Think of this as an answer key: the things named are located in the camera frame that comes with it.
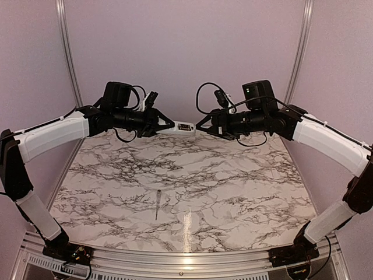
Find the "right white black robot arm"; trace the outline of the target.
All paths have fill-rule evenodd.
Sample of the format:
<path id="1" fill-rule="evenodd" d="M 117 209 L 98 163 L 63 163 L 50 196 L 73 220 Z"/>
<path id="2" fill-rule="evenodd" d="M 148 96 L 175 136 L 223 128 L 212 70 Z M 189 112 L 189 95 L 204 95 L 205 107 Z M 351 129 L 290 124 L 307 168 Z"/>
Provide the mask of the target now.
<path id="1" fill-rule="evenodd" d="M 301 261 L 330 232 L 343 227 L 354 215 L 372 209 L 372 147 L 345 135 L 307 111 L 294 106 L 278 105 L 268 80 L 244 84 L 247 111 L 231 114 L 235 104 L 226 99 L 222 88 L 215 91 L 220 109 L 205 113 L 196 129 L 229 141 L 239 140 L 252 132 L 267 132 L 296 141 L 323 153 L 353 175 L 343 198 L 309 221 L 298 232 L 288 255 Z"/>

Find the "clear handle screwdriver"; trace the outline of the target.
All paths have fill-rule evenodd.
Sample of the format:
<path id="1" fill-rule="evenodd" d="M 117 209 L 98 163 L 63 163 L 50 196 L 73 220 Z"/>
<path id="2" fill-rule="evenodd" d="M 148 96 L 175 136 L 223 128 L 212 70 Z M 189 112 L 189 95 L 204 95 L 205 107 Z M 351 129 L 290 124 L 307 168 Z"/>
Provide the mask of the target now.
<path id="1" fill-rule="evenodd" d="M 158 217 L 158 212 L 159 212 L 159 207 L 160 207 L 160 200 L 161 200 L 161 190 L 157 190 L 157 194 L 156 194 L 156 216 L 155 216 L 155 220 L 157 220 L 157 217 Z"/>

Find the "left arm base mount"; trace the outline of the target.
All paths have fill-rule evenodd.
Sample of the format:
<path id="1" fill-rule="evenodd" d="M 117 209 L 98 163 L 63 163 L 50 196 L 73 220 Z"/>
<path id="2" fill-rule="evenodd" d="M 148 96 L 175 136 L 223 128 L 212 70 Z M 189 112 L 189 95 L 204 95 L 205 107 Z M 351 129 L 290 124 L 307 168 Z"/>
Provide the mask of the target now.
<path id="1" fill-rule="evenodd" d="M 68 243 L 64 248 L 52 248 L 45 246 L 43 255 L 52 257 L 65 263 L 89 265 L 93 255 L 93 248 L 81 244 Z"/>

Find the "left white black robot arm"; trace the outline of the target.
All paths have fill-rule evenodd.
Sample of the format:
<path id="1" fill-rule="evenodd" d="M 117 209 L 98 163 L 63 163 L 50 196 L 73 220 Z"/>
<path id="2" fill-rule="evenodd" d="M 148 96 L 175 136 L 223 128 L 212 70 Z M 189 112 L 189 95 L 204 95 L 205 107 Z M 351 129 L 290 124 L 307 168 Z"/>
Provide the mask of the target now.
<path id="1" fill-rule="evenodd" d="M 125 129 L 137 137 L 152 137 L 160 131 L 176 132 L 178 124 L 153 108 L 157 97 L 150 92 L 144 101 L 129 107 L 129 98 L 136 93 L 134 86 L 108 82 L 103 96 L 94 104 L 72 110 L 65 116 L 35 127 L 1 133 L 1 181 L 4 194 L 36 227 L 60 259 L 73 255 L 69 237 L 51 216 L 34 192 L 25 164 L 39 155 L 65 143 L 96 136 L 108 130 Z"/>

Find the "white remote control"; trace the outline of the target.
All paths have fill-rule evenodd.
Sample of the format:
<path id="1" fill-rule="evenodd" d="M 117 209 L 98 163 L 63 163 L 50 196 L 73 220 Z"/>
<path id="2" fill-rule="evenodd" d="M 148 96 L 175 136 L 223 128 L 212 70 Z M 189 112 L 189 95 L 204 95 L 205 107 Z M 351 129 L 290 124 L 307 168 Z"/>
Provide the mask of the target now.
<path id="1" fill-rule="evenodd" d="M 160 130 L 158 134 L 194 136 L 196 129 L 193 123 L 175 121 L 174 127 Z"/>

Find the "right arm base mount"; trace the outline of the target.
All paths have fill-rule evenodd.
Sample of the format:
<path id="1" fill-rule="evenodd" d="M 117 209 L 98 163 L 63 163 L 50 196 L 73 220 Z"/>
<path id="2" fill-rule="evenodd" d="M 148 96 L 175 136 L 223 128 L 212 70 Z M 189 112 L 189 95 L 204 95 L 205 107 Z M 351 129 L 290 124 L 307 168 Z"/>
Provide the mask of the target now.
<path id="1" fill-rule="evenodd" d="M 272 267 L 281 267 L 310 261 L 313 258 L 320 256 L 318 249 L 306 248 L 303 245 L 289 245 L 278 248 L 272 248 L 268 251 L 269 261 Z"/>

